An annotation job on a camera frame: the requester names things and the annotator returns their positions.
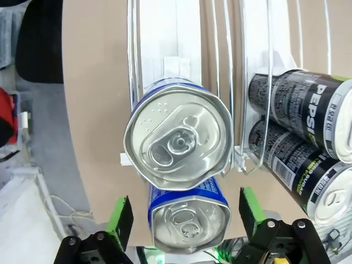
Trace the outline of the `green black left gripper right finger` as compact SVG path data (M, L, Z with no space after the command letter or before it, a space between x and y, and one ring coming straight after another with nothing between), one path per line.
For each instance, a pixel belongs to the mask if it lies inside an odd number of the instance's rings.
M286 224L266 217L250 187L240 188L239 212L249 241L234 263L330 263L309 219Z

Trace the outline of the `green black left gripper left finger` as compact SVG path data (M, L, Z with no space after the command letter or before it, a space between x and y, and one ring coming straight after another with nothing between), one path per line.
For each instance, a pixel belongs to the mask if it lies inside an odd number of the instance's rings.
M133 221L129 198L120 197L115 203L106 229L91 234L84 240L78 236L65 237L54 264L132 263L125 251Z

